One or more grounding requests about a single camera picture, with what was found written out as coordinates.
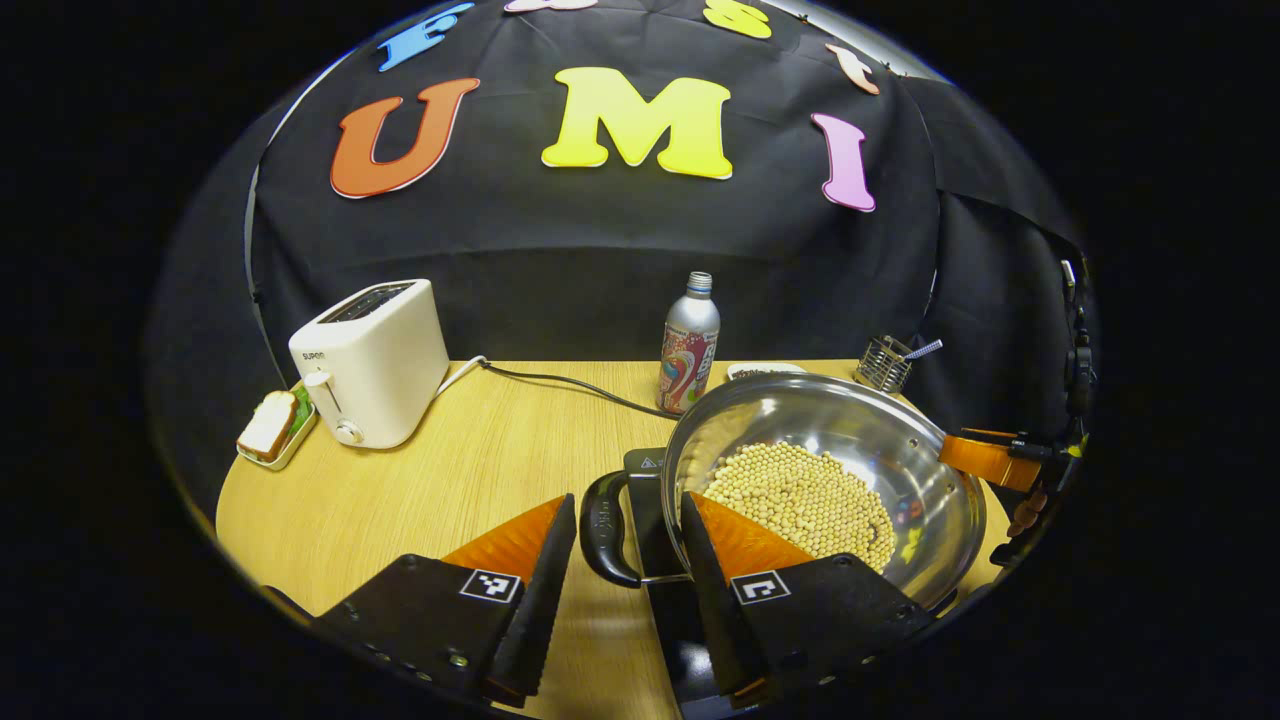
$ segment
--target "bread slice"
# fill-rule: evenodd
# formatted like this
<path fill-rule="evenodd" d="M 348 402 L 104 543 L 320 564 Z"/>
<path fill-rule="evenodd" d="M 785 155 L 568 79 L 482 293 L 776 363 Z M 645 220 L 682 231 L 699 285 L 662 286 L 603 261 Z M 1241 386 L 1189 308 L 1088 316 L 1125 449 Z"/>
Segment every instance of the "bread slice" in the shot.
<path fill-rule="evenodd" d="M 269 393 L 253 411 L 253 419 L 248 421 L 236 445 L 262 462 L 274 462 L 289 437 L 297 410 L 298 398 L 292 392 Z"/>

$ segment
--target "black background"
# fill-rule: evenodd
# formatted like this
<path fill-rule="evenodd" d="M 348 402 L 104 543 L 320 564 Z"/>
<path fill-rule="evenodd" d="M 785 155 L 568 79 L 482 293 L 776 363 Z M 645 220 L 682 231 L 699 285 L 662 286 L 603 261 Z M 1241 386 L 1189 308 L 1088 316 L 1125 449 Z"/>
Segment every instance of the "black background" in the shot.
<path fill-rule="evenodd" d="M 1251 537 L 1274 479 L 1248 460 L 1274 325 L 1275 232 L 1253 200 L 1276 195 L 1262 8 L 847 10 L 974 95 L 1079 211 L 1108 355 L 1084 482 L 1027 566 L 874 691 L 797 714 L 1276 711 L 1274 561 Z M 447 714 L 238 584 L 154 459 L 136 374 L 166 234 L 204 173 L 307 73 L 417 9 L 54 4 L 9 22 L 9 115 L 31 126 L 10 135 L 10 238 L 36 260 L 6 266 L 29 310 L 10 323 L 35 331 L 15 348 L 35 372 L 6 377 L 12 398 L 38 389 L 47 425 L 14 436 L 5 503 L 15 716 Z"/>

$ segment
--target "pan handle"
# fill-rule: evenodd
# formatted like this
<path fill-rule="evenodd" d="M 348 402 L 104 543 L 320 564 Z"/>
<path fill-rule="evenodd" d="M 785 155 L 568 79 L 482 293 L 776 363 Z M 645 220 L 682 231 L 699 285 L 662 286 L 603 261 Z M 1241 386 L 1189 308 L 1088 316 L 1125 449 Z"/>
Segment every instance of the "pan handle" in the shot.
<path fill-rule="evenodd" d="M 591 483 L 582 493 L 582 518 L 579 538 L 582 557 L 595 574 L 625 588 L 639 588 L 640 573 L 622 557 L 626 525 L 618 495 L 631 477 L 626 470 L 609 473 Z"/>

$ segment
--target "cable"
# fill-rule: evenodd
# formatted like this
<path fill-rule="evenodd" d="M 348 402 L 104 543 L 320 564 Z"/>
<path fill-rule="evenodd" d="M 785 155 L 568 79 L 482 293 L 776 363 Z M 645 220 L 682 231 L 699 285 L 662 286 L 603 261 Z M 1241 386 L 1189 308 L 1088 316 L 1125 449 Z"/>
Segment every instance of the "cable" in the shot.
<path fill-rule="evenodd" d="M 463 374 L 465 374 L 465 373 L 466 373 L 467 370 L 470 370 L 470 369 L 471 369 L 471 368 L 472 368 L 472 366 L 474 366 L 474 365 L 475 365 L 476 363 L 488 363 L 488 361 L 489 361 L 489 360 L 488 360 L 488 359 L 486 359 L 486 357 L 485 357 L 484 355 L 476 355 L 476 356 L 475 356 L 475 357 L 472 357 L 471 360 L 467 360 L 467 364 L 466 364 L 466 365 L 463 365 L 463 366 L 458 368 L 458 372 L 457 372 L 457 373 L 453 373 L 452 375 L 449 375 L 449 379 L 447 379 L 447 380 L 444 380 L 443 383 L 440 383 L 440 387 L 439 387 L 439 388 L 438 388 L 438 389 L 435 391 L 435 397 L 440 397 L 440 393 L 442 393 L 442 392 L 444 392 L 444 389 L 445 389 L 447 387 L 449 387 L 451 384 L 453 384 L 453 382 L 454 382 L 454 380 L 457 380 L 458 378 L 461 378 L 461 377 L 462 377 L 462 375 L 463 375 Z"/>
<path fill-rule="evenodd" d="M 662 410 L 654 410 L 653 407 L 645 407 L 644 405 L 637 405 L 635 402 L 631 402 L 630 400 L 623 400 L 623 398 L 613 395 L 612 392 L 600 389 L 600 388 L 598 388 L 598 387 L 595 387 L 593 384 L 584 383 L 582 380 L 575 380 L 573 378 L 563 378 L 561 375 L 541 375 L 541 374 L 535 374 L 535 373 L 517 373 L 515 370 L 503 370 L 500 368 L 494 368 L 493 365 L 490 365 L 489 360 L 486 360 L 484 356 L 476 356 L 475 359 L 472 359 L 472 363 L 476 363 L 476 361 L 479 361 L 480 366 L 484 368 L 485 370 L 490 370 L 490 372 L 498 373 L 499 375 L 507 375 L 509 378 L 526 378 L 526 379 L 531 379 L 531 380 L 556 380 L 556 382 L 559 382 L 559 383 L 575 384 L 575 386 L 586 388 L 586 389 L 589 389 L 589 391 L 591 391 L 594 393 L 602 395 L 602 396 L 612 400 L 613 402 L 617 402 L 618 405 L 625 405 L 625 406 L 627 406 L 627 407 L 630 407 L 632 410 L 639 410 L 641 413 L 648 413 L 650 415 L 657 415 L 659 418 L 666 418 L 668 420 L 678 420 L 680 419 L 680 415 L 677 415 L 675 413 L 664 413 Z"/>

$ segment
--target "toaster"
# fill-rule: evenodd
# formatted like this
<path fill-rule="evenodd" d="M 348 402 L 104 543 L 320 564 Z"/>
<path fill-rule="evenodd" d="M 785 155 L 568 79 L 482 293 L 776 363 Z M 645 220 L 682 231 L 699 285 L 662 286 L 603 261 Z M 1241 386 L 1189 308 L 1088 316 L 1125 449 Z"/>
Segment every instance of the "toaster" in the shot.
<path fill-rule="evenodd" d="M 430 281 L 367 287 L 302 325 L 289 352 L 338 442 L 408 439 L 449 369 Z"/>

